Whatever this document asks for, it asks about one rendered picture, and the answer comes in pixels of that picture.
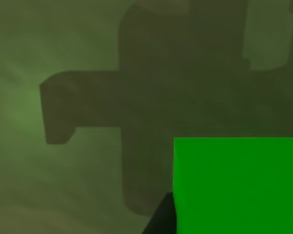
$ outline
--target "green screen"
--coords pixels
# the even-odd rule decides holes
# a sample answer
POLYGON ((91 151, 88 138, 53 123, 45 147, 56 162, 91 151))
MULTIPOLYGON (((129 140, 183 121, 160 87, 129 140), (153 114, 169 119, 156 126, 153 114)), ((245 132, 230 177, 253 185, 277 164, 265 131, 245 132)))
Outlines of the green screen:
POLYGON ((178 234, 293 234, 293 138, 176 138, 178 234))

